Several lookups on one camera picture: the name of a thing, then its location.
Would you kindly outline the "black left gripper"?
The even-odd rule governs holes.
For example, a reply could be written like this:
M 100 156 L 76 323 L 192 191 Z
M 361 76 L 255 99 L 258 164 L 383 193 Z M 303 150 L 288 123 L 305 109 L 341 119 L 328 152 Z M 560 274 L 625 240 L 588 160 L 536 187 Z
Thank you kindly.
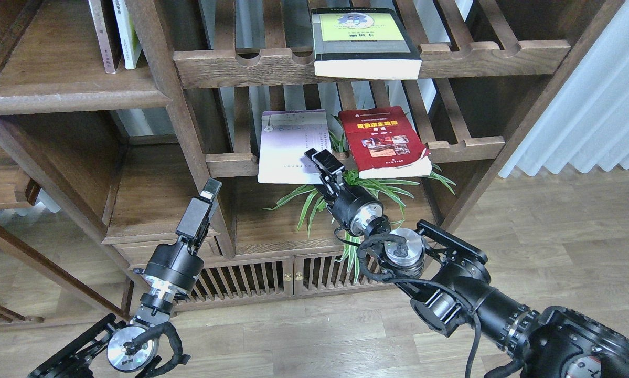
M 209 178 L 200 194 L 190 200 L 176 230 L 180 241 L 156 247 L 143 273 L 148 282 L 168 281 L 181 292 L 191 292 L 198 275 L 198 256 L 188 247 L 200 247 L 204 241 L 221 187 L 222 182 Z

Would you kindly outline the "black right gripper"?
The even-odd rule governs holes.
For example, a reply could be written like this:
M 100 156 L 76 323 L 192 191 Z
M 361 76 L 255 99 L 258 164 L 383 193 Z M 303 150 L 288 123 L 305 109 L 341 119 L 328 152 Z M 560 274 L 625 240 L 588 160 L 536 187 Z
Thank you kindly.
M 332 195 L 326 195 L 329 212 L 340 226 L 352 236 L 369 237 L 391 231 L 388 217 L 383 213 L 383 203 L 362 186 L 345 184 L 345 165 L 328 149 L 305 151 L 319 170 L 322 184 Z

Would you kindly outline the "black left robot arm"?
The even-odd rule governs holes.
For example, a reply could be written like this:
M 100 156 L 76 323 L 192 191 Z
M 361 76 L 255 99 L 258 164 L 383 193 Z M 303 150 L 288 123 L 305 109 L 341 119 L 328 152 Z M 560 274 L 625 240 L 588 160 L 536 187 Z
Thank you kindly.
M 218 206 L 220 188 L 218 180 L 207 180 L 177 226 L 177 241 L 158 245 L 146 268 L 137 271 L 151 288 L 142 295 L 140 307 L 129 323 L 107 315 L 29 376 L 92 377 L 90 363 L 103 351 L 115 370 L 137 372 L 139 377 L 164 375 L 186 364 L 190 357 L 183 353 L 182 340 L 170 317 L 175 301 L 191 292 L 203 269 L 197 252 Z

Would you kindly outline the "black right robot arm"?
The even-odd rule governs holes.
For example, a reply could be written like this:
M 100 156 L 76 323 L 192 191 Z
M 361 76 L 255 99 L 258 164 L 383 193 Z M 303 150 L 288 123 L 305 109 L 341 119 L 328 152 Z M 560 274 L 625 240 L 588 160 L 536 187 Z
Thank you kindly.
M 327 150 L 305 155 L 316 165 L 317 190 L 339 225 L 363 237 L 356 259 L 367 278 L 391 283 L 412 309 L 445 337 L 462 324 L 475 331 L 466 376 L 482 335 L 511 361 L 487 377 L 629 377 L 629 339 L 580 312 L 561 306 L 538 312 L 490 285 L 487 256 L 477 247 L 420 220 L 390 230 L 383 204 L 364 187 L 348 184 L 345 166 Z

